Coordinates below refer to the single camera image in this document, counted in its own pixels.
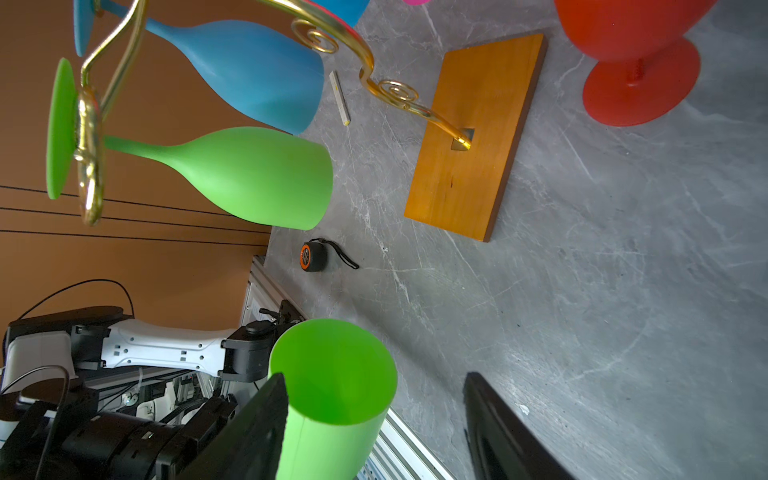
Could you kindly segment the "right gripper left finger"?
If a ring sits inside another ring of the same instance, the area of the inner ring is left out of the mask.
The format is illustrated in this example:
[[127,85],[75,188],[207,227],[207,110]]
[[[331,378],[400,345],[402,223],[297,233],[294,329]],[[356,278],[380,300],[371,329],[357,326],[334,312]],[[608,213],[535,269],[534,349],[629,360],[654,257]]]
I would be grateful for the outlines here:
[[277,373],[180,474],[182,479],[274,479],[289,399]]

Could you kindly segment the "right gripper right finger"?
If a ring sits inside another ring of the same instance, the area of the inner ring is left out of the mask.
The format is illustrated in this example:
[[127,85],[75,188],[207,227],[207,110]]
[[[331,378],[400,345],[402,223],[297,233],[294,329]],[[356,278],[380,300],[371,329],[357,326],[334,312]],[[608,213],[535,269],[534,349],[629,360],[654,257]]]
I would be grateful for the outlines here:
[[574,479],[480,373],[466,375],[463,398],[477,479]]

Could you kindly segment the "red wine glass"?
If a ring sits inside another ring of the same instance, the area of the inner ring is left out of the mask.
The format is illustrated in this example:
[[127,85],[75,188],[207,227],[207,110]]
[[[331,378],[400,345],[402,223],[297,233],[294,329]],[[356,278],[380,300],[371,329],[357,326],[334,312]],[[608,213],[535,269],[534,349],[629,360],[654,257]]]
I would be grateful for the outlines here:
[[597,61],[583,88],[587,113],[604,125],[628,127],[676,107],[701,69],[699,52],[684,34],[714,5],[714,0],[557,1],[566,36]]

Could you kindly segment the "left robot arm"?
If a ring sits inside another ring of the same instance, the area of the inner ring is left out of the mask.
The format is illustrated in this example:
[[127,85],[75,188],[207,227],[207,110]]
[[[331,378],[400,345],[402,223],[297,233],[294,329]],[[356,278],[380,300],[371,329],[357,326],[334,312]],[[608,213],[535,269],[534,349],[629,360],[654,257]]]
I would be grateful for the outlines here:
[[[3,344],[5,479],[273,479],[288,414],[283,378],[267,376],[282,334],[303,321],[288,300],[237,329],[140,321],[133,308],[23,313]],[[164,368],[253,384],[246,404],[214,390],[160,420],[112,412],[88,371]]]

